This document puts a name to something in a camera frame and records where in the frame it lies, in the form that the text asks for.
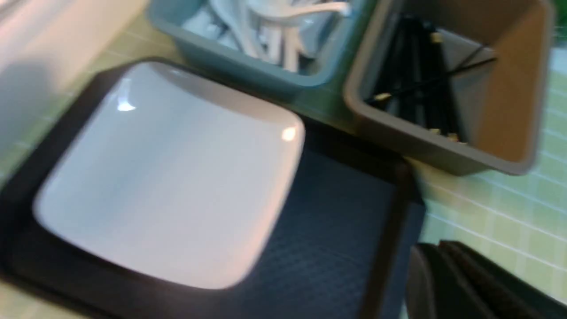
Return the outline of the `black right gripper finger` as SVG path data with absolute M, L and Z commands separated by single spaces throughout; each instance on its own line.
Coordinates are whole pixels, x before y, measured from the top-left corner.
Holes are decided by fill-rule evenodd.
M 549 297 L 459 241 L 419 243 L 410 252 L 410 319 L 564 319 Z

